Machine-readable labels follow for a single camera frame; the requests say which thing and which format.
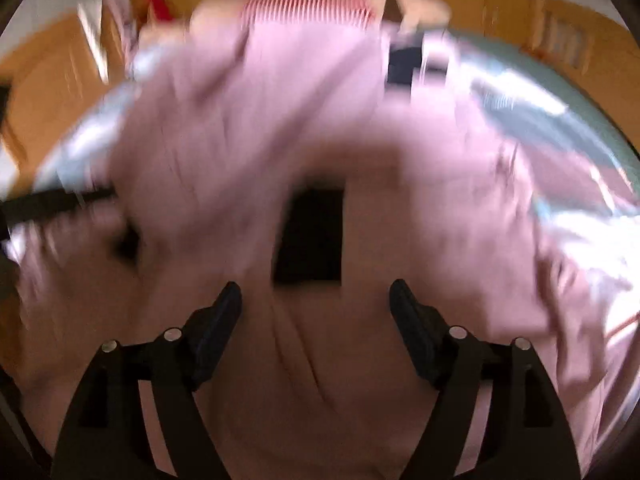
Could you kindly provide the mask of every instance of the silver screw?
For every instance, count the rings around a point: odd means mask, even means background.
[[[182,337],[182,330],[179,328],[170,328],[164,332],[164,338],[167,341],[178,341]]]
[[[102,343],[100,349],[108,354],[109,352],[113,352],[118,347],[118,342],[116,340],[107,341],[106,343]]]
[[[466,330],[461,326],[452,326],[449,328],[449,335],[453,339],[464,339],[466,337]]]
[[[531,343],[528,339],[524,339],[523,337],[516,338],[516,346],[520,350],[529,350],[531,348]]]

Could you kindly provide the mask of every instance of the pink cloth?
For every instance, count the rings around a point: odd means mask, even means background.
[[[241,320],[196,396],[231,477],[397,478],[436,398],[389,313],[388,287],[404,278],[450,324],[533,341],[586,470],[604,306],[530,216],[516,144],[468,98],[433,84],[410,102],[384,78],[379,31],[257,23],[195,40],[146,84],[110,169],[142,233],[138,266],[108,250],[115,206],[61,217],[28,243],[18,384],[48,449],[102,341],[151,340],[235,280]],[[345,184],[342,283],[274,288],[287,202],[308,179]],[[484,392],[460,471],[487,406]]]

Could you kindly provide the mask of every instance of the striped fabric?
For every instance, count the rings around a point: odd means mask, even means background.
[[[367,0],[249,0],[242,22],[327,22],[366,28],[374,17]]]

